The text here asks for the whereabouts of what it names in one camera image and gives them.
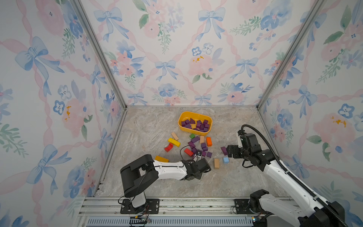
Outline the purple long brick top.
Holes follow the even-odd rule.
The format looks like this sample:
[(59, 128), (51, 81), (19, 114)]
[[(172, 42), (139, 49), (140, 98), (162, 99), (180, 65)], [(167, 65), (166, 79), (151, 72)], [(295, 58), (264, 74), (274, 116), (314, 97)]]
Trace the purple long brick top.
[(193, 139), (191, 139), (191, 142), (192, 143), (196, 143), (196, 142), (198, 142), (200, 140), (200, 137), (199, 136), (196, 136), (196, 137), (194, 137)]

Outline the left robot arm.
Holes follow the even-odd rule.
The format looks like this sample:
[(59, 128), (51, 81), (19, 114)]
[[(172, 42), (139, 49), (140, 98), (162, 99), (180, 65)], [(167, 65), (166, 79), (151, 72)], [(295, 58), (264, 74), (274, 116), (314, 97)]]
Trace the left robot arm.
[(147, 200), (144, 191), (155, 181), (165, 179), (200, 180), (204, 173), (210, 171), (211, 167), (205, 159), (170, 163), (157, 161), (152, 159), (150, 154), (146, 154), (125, 165), (120, 170), (120, 174), (126, 201), (131, 203), (133, 209), (138, 209), (146, 206)]

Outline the purple long brick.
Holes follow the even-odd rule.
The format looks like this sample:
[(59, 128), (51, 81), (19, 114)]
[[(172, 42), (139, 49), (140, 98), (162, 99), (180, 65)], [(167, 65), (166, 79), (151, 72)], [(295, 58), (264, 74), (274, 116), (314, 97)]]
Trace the purple long brick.
[(222, 150), (224, 156), (227, 156), (228, 155), (228, 152), (227, 152), (226, 147), (221, 147), (221, 150)]
[(193, 139), (191, 139), (191, 142), (192, 143), (196, 143), (196, 142), (198, 142), (200, 140), (200, 137), (199, 136), (196, 136), (196, 137), (194, 137)]

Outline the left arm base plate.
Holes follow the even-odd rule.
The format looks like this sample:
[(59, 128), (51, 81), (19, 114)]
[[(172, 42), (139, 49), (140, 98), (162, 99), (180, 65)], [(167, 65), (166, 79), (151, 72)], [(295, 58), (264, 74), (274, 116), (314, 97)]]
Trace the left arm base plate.
[(159, 208), (159, 199), (146, 199), (146, 203), (139, 207), (134, 207), (130, 199), (123, 199), (120, 214), (158, 214)]

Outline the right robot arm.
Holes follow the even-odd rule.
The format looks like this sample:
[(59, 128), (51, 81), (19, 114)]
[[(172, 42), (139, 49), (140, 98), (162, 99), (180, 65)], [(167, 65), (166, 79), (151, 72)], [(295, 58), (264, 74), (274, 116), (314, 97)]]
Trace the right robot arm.
[(250, 194), (247, 208), (254, 213), (274, 214), (295, 227), (346, 227), (345, 210), (329, 202), (291, 172), (271, 149), (263, 150), (256, 135), (239, 130), (238, 145), (227, 147), (228, 156), (243, 159), (274, 179), (297, 203), (290, 205), (260, 189)]

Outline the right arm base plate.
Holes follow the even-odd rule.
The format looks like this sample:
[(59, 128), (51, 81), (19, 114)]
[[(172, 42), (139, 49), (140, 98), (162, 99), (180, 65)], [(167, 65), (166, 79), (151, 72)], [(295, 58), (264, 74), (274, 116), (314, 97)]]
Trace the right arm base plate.
[(234, 199), (233, 213), (234, 214), (254, 214), (250, 206), (249, 199)]

